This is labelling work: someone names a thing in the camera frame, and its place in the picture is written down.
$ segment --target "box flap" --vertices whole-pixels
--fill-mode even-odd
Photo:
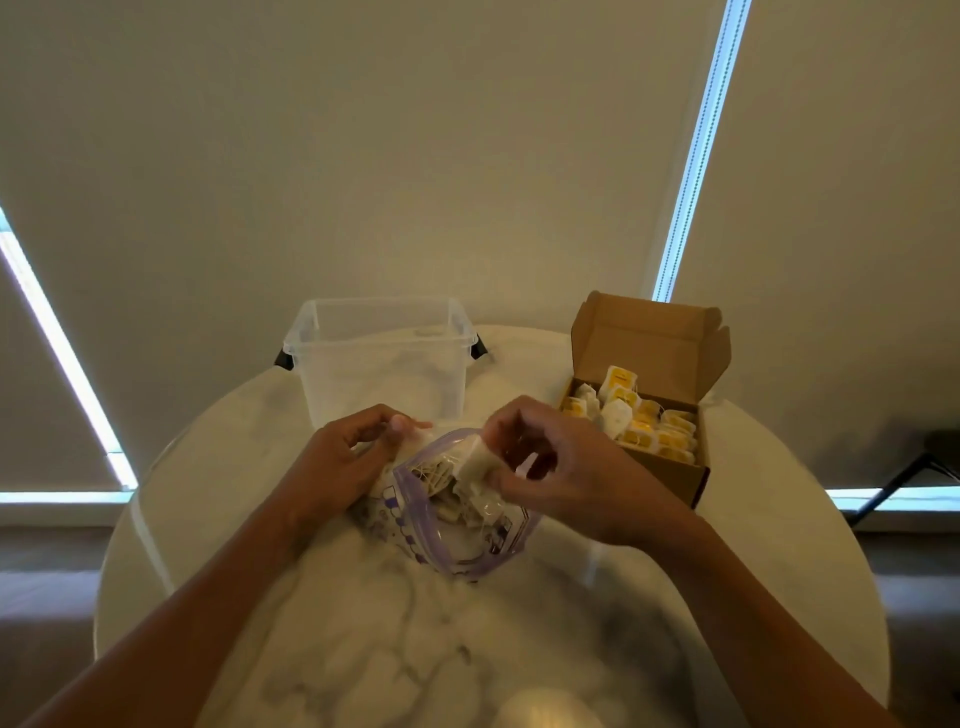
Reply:
[[[570,330],[573,374],[599,382],[611,364],[636,372],[640,392],[696,404],[730,365],[719,308],[593,291]]]

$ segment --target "marble table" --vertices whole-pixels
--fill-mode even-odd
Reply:
[[[556,400],[569,337],[478,327],[464,423],[520,393]],[[816,479],[729,401],[704,402],[713,471],[698,513],[878,700],[890,664],[866,559]],[[273,368],[213,404],[158,458],[113,533],[102,654],[188,579],[311,432]],[[745,725],[689,611],[644,554],[544,519],[479,584],[444,579],[332,523],[251,618],[201,725]]]

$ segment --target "hand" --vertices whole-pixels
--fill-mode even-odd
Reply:
[[[313,434],[265,505],[280,514],[298,541],[311,539],[324,522],[368,492],[404,437],[429,426],[386,404],[327,423]],[[353,449],[370,442],[364,450]]]
[[[596,541],[649,548],[696,518],[592,422],[530,397],[495,412],[481,438],[512,469],[538,454],[529,479],[500,469],[488,476],[489,485]]]

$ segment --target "chair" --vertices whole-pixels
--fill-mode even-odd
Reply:
[[[848,514],[847,523],[853,528],[873,513],[880,503],[926,470],[936,471],[960,481],[960,429],[942,429],[928,434],[924,438],[924,452],[883,486],[879,493],[860,506],[856,513]]]

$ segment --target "open cardboard box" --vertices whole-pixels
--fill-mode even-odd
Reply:
[[[698,403],[730,365],[730,329],[720,326],[722,320],[719,308],[593,291],[570,330],[573,379],[564,397],[583,382],[599,389],[607,368],[615,365],[636,372],[636,390],[644,399],[695,413],[694,465],[617,443],[691,508],[710,473],[708,433]]]

